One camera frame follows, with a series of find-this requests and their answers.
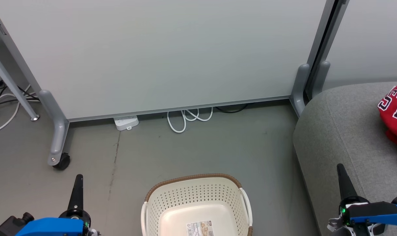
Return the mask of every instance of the basket handle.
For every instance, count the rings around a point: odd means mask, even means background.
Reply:
[[[241,191],[242,198],[245,201],[245,208],[246,208],[247,214],[248,214],[249,225],[252,226],[252,210],[251,210],[250,200],[248,199],[248,195],[243,188],[239,188],[239,190]]]
[[[146,233],[146,224],[147,224],[146,205],[147,205],[147,202],[144,202],[143,206],[142,206],[142,213],[140,215],[140,224],[142,226],[142,235],[143,236],[147,236],[147,233]]]

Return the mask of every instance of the white cable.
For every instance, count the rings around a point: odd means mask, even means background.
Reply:
[[[190,115],[192,115],[192,116],[194,117],[194,119],[189,119],[189,118],[187,118],[187,117],[185,116],[185,111],[187,111]],[[213,108],[212,108],[212,110],[210,111],[210,116],[209,116],[207,119],[202,119],[202,118],[199,117],[199,115],[200,115],[200,110],[199,110],[199,109],[197,109],[197,115],[194,115],[192,112],[190,112],[190,111],[187,110],[187,109],[186,109],[186,110],[181,110],[181,114],[182,114],[182,120],[184,121],[184,127],[183,127],[182,130],[176,130],[176,129],[174,129],[174,127],[173,127],[172,124],[171,124],[171,121],[170,121],[170,113],[167,112],[168,124],[170,125],[171,129],[172,129],[175,133],[183,133],[183,132],[185,131],[185,128],[187,127],[187,123],[185,122],[186,120],[187,120],[187,121],[199,120],[199,121],[203,121],[203,122],[206,122],[206,121],[210,120],[210,118],[212,118],[212,115],[213,115]]]
[[[184,120],[184,127],[183,127],[182,130],[178,131],[178,130],[174,129],[174,127],[172,126],[171,121],[170,121],[170,112],[167,112],[168,124],[170,124],[171,129],[172,129],[175,133],[182,133],[182,132],[185,131],[185,128],[187,127],[187,124],[185,123],[185,120],[186,120],[186,119],[185,119],[185,114],[184,114],[183,111],[181,111],[181,114],[182,114],[182,119]]]
[[[19,103],[16,105],[16,109],[15,109],[14,115],[12,115],[11,118],[4,125],[2,125],[0,127],[0,130],[3,129],[5,126],[7,126],[12,121],[12,119],[16,116],[16,113],[18,112],[18,109],[19,109]]]
[[[13,97],[15,97],[15,95],[10,94],[10,93],[3,94],[1,97],[4,97],[4,96],[13,96]],[[11,116],[11,118],[10,118],[4,125],[2,125],[2,126],[0,127],[0,130],[3,129],[5,126],[7,126],[7,125],[14,119],[14,117],[16,116],[16,113],[18,112],[19,105],[20,105],[20,103],[18,102],[18,104],[16,105],[16,109],[15,109],[14,114]]]

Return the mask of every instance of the laundry basket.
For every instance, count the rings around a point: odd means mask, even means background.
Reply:
[[[143,236],[251,236],[247,194],[225,174],[185,176],[161,182],[142,206]]]

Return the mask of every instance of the gray floor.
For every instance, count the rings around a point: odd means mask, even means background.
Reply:
[[[36,122],[20,108],[0,131],[0,224],[26,211],[36,218],[58,216],[81,173],[92,226],[104,236],[140,236],[140,210],[152,186],[186,175],[226,173],[248,193],[254,235],[318,235],[293,157],[297,118],[287,102],[270,105],[215,112],[208,122],[188,122],[182,134],[170,130],[165,114],[141,116],[138,126],[121,132],[112,120],[71,124],[66,149],[72,162],[63,172],[47,165],[53,126],[41,104],[32,103],[41,115]],[[0,125],[14,109],[0,107]],[[172,118],[180,128],[181,118]]]

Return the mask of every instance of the product label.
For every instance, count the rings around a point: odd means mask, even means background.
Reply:
[[[211,221],[199,221],[187,224],[188,236],[215,236]]]

